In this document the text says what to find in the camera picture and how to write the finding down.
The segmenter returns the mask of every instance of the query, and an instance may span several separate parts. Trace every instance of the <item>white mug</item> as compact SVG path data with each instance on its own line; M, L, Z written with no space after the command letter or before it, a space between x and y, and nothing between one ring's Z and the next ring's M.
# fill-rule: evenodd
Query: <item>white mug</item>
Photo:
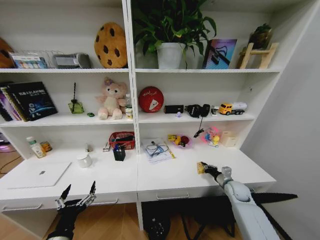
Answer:
M76 159L80 168L88 168L92 164L92 159L87 152L78 155Z

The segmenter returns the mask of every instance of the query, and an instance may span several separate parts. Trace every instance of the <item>glass bottle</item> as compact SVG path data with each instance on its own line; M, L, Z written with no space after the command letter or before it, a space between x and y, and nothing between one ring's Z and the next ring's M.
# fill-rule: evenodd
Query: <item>glass bottle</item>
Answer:
M35 138L33 136L28 136L26 138L26 140L28 141L28 143L30 144L30 148L32 149L32 151L34 152L34 154L40 159L45 157L46 151L44 150L44 148L37 143L37 141L35 140Z
M125 115L128 119L133 119L133 113L132 113L132 103L131 103L131 95L130 93L127 93L125 95Z

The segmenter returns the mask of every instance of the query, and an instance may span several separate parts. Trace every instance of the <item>yellow toy truck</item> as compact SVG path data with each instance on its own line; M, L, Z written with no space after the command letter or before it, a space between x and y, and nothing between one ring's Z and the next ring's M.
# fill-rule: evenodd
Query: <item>yellow toy truck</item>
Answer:
M219 113L223 115L242 115L247 108L245 102L222 103L219 107Z

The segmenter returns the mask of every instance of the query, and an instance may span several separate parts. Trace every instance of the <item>desk drawer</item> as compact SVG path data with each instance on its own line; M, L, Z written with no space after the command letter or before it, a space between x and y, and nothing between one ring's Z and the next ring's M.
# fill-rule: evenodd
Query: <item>desk drawer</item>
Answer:
M85 195L70 196L67 198L67 200L82 199L83 197L85 197ZM0 212L55 209L57 207L55 199L57 199L57 197L3 200L0 201ZM97 194L97 198L91 205L97 206L135 203L137 200L138 197L136 192L107 194L100 193Z
M0 202L0 212L55 209L55 198L11 199Z
M149 202L174 199L192 199L217 196L222 193L222 189L219 186L138 191L138 200L140 202Z

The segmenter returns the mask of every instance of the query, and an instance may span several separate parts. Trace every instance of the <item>white wall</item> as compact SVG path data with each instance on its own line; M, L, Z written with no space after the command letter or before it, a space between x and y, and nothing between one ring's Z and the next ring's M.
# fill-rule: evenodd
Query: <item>white wall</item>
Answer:
M293 239L320 239L320 12L313 19L242 150L298 199L266 204Z

